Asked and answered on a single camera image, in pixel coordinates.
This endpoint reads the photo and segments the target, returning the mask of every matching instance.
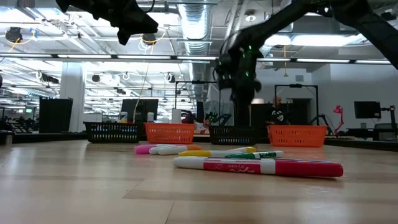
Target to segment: marker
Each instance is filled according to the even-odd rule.
[[[172,144],[145,144],[134,148],[136,154],[149,154],[149,150],[157,146],[173,146]]]
[[[228,155],[233,155],[237,153],[247,153],[247,152],[256,152],[257,149],[255,147],[243,147],[239,149],[227,150],[227,151],[218,151],[218,150],[198,150],[198,151],[186,151],[180,152],[179,156],[201,156],[201,157],[220,157],[224,158]]]
[[[341,177],[343,166],[337,162],[295,161],[284,159],[226,159],[176,157],[174,166],[250,174],[273,174],[296,177]]]
[[[166,146],[160,147],[158,153],[162,156],[166,155],[177,155],[179,152],[183,151],[199,151],[201,150],[201,146],[198,145],[186,145],[186,146]]]
[[[271,151],[271,152],[252,152],[252,153],[239,153],[225,156],[225,158],[236,158],[236,159],[273,159],[282,158],[284,152],[282,151]]]

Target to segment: plastic basket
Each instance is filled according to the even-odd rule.
[[[84,122],[87,140],[92,143],[137,143],[141,124]]]
[[[270,125],[268,136],[273,146],[322,147],[326,126]]]
[[[194,124],[145,123],[147,141],[166,144],[192,144]]]
[[[210,141],[220,145],[253,146],[257,133],[253,127],[210,126]]]

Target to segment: wooden floor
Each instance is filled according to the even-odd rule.
[[[178,169],[174,156],[135,156],[133,147],[66,141],[0,148],[0,223],[398,223],[396,152],[283,148],[289,158],[345,168],[339,179],[305,179]]]

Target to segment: pillar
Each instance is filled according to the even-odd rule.
[[[81,62],[64,62],[62,65],[60,98],[73,99],[70,132],[83,131],[85,109],[86,73]]]

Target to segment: black basket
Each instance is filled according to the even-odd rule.
[[[257,133],[253,127],[210,126],[210,141],[220,145],[253,146]]]
[[[92,143],[137,143],[142,124],[84,122]]]

